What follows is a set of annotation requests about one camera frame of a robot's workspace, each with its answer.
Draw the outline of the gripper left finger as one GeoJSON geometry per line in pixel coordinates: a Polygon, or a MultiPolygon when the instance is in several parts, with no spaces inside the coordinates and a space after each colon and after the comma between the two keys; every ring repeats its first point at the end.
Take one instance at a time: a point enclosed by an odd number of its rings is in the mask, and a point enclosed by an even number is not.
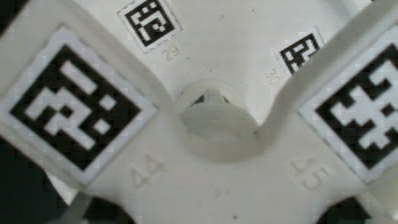
{"type": "Polygon", "coordinates": [[[135,221],[106,200],[78,194],[55,224],[135,224],[135,221]]]}

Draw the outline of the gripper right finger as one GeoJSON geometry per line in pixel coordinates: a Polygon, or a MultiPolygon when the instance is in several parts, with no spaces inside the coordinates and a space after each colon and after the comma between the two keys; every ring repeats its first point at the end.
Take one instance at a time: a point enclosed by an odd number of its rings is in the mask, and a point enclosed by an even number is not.
{"type": "Polygon", "coordinates": [[[326,208],[321,224],[398,224],[398,220],[373,215],[357,198],[350,197],[326,208]]]}

